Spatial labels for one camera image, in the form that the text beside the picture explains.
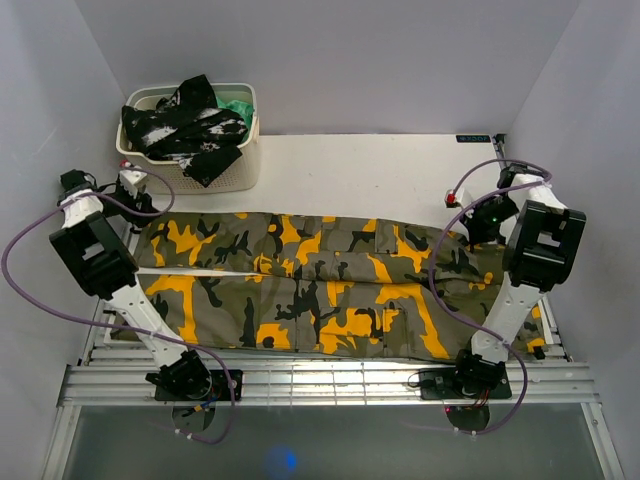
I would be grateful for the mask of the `yellow camouflage trousers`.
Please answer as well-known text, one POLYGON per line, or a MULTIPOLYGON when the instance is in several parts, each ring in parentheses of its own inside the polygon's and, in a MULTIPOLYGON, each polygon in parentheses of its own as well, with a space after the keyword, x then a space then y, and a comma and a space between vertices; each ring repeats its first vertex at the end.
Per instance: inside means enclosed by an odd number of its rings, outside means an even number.
POLYGON ((504 247, 384 219, 172 213, 133 256, 154 308, 209 348, 451 361, 499 293, 504 247))

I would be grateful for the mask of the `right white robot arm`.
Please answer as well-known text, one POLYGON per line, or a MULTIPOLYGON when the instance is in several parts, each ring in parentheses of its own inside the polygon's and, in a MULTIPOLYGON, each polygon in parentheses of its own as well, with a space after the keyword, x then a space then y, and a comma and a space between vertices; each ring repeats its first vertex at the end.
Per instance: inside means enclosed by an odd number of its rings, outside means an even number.
POLYGON ((511 162, 488 198, 474 202, 458 187, 446 196, 449 208, 465 211, 460 223, 472 247, 493 241, 506 247, 498 296, 451 373, 454 390, 464 397, 488 398, 506 386, 507 348, 533 307, 564 283, 573 267, 587 217, 560 202, 549 179, 540 167, 511 162))

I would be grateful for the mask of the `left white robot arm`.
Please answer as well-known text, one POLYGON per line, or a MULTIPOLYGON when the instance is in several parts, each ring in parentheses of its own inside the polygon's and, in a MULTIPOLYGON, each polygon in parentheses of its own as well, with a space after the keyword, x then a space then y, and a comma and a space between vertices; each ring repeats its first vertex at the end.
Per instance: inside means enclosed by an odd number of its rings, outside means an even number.
POLYGON ((159 214, 145 192, 147 174, 127 166, 107 193, 92 175, 71 170, 60 177, 64 223, 49 241, 80 288, 112 307, 152 354, 157 371, 146 380, 181 400, 211 397, 213 380, 199 354, 183 344, 146 297, 138 266, 108 219, 120 215, 141 228, 159 214))

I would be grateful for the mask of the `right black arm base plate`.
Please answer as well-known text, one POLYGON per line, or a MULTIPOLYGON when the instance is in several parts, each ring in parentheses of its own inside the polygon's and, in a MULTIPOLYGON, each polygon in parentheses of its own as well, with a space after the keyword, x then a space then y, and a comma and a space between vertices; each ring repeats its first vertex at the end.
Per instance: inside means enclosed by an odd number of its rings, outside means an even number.
POLYGON ((489 389, 483 386, 463 384, 454 367, 421 369, 412 375, 409 386, 420 391, 422 400, 506 400, 512 397, 512 390, 506 376, 498 385, 489 389))

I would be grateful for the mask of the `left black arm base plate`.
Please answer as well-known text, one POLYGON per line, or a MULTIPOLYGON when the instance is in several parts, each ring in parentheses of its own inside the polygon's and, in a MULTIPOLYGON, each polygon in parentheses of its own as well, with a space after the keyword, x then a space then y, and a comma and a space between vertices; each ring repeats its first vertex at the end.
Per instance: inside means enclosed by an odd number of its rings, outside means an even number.
MULTIPOLYGON (((230 377, 233 382, 234 400, 240 401, 242 398, 244 371, 241 369, 230 369, 230 377)), ((210 371, 212 378, 212 394, 217 401, 230 402, 231 391, 224 372, 221 369, 210 371)), ((205 398, 193 399, 187 396, 174 395, 166 389, 157 386, 153 395, 156 401, 193 401, 204 402, 205 398)))

